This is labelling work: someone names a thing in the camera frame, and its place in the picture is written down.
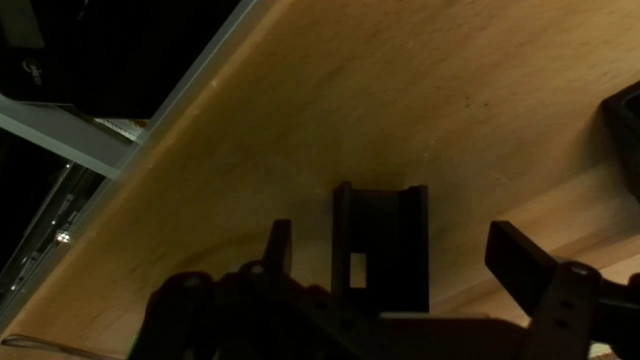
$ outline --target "wooden table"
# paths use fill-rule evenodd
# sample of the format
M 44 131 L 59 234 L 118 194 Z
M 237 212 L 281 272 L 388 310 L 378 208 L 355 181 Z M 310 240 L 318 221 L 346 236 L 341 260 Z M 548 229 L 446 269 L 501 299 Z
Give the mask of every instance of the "wooden table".
M 6 333 L 127 356 L 167 275 L 238 267 L 283 215 L 294 277 L 329 283 L 343 179 L 430 185 L 437 312 L 524 321 L 483 264 L 495 217 L 624 281 L 640 206 L 596 107 L 640 79 L 639 13 L 635 0 L 261 4 Z

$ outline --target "black bracket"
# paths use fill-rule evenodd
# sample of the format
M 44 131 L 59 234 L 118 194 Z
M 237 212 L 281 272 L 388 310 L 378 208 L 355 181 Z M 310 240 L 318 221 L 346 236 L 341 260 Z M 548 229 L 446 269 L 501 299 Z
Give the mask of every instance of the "black bracket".
M 332 291 L 356 310 L 428 312 L 428 189 L 334 189 Z M 366 288 L 352 288 L 352 254 L 366 255 Z

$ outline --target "wood grain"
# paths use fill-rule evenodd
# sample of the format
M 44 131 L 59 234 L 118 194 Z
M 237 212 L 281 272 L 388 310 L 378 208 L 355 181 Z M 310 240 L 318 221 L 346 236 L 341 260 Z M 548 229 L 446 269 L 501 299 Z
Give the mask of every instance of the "wood grain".
M 635 0 L 274 1 L 9 331 L 124 356 L 168 274 L 234 269 L 283 215 L 294 275 L 329 283 L 343 179 L 430 185 L 437 312 L 524 321 L 483 264 L 495 217 L 627 279 L 640 206 L 596 107 L 640 77 L 639 12 Z

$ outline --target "wooden surface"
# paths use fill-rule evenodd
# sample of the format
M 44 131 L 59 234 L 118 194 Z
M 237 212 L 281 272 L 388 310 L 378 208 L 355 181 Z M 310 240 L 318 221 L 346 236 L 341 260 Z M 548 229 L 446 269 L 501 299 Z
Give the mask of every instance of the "wooden surface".
M 167 275 L 234 269 L 283 215 L 294 275 L 329 283 L 343 179 L 430 185 L 441 313 L 524 321 L 483 264 L 495 217 L 627 279 L 640 267 L 640 206 L 596 105 L 640 77 L 639 12 L 635 0 L 262 7 L 6 333 L 124 356 Z

